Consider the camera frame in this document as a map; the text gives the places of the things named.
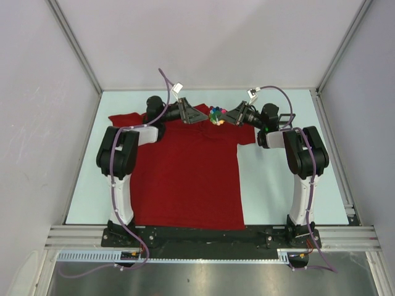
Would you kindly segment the red t-shirt garment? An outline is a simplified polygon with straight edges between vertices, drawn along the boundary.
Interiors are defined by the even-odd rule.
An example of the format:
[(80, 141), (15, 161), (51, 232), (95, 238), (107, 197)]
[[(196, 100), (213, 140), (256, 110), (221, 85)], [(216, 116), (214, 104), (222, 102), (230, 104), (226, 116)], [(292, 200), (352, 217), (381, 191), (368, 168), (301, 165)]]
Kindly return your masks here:
[(165, 127), (159, 142), (138, 149), (130, 180), (135, 223), (243, 230), (237, 151), (255, 143), (254, 128), (208, 120)]

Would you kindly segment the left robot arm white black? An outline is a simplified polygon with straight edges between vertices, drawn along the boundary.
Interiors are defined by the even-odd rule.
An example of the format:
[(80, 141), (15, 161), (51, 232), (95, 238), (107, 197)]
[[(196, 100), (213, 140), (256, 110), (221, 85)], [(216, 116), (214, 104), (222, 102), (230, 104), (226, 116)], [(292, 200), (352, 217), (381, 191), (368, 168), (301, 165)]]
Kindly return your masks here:
[(135, 168), (138, 148), (159, 142), (165, 133), (165, 122), (181, 120), (191, 125), (205, 121), (208, 116), (192, 107), (185, 97), (171, 104), (159, 96), (151, 96), (146, 101), (143, 123), (136, 126), (117, 128), (110, 126), (96, 156), (96, 165), (107, 178), (113, 212), (109, 223), (120, 227), (115, 232), (115, 240), (128, 247), (135, 242), (136, 231), (129, 227), (134, 218), (131, 206), (130, 179)]

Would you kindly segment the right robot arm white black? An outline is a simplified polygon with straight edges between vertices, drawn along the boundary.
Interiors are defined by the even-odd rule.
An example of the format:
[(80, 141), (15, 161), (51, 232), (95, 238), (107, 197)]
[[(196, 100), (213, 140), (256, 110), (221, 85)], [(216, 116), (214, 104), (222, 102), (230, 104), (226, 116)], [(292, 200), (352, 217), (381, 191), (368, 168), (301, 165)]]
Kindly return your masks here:
[(314, 239), (314, 202), (318, 181), (329, 165), (329, 155), (315, 126), (287, 128), (279, 107), (267, 103), (258, 112), (243, 101), (237, 108), (220, 113), (220, 120), (236, 126), (251, 125), (259, 130), (257, 143), (264, 149), (284, 149), (288, 168), (294, 175), (293, 203), (286, 217), (283, 237), (291, 247)]

